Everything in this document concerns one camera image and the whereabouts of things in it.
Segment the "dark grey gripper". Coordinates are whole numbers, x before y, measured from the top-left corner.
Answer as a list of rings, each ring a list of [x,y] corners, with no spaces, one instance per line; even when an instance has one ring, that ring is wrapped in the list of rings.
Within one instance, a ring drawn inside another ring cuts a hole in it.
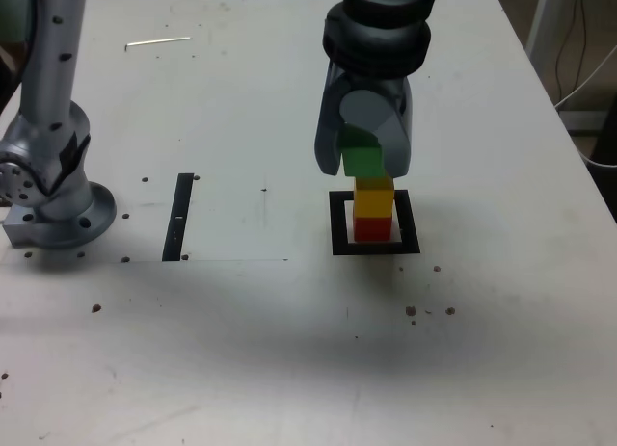
[[[363,77],[330,61],[314,140],[319,169],[337,175],[341,152],[344,174],[349,177],[406,175],[411,142],[401,115],[410,107],[406,78]]]

